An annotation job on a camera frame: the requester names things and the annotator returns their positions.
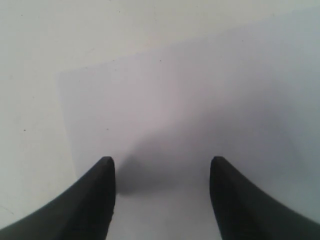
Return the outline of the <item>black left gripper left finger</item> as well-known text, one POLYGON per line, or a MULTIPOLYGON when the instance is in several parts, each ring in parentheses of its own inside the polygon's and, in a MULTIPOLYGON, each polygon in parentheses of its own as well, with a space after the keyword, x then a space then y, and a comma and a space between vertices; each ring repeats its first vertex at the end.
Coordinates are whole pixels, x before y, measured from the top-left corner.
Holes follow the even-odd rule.
POLYGON ((104 240, 116 202, 115 163, 101 158, 65 192, 1 229, 2 240, 104 240))

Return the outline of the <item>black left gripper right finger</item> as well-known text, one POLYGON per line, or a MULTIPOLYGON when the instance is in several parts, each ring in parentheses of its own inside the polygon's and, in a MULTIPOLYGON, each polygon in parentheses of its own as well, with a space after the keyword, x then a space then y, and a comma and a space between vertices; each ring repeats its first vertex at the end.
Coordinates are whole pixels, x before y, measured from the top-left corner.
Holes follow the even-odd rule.
POLYGON ((278 202, 224 157, 210 164, 209 192, 224 240, 318 240, 320 225, 278 202))

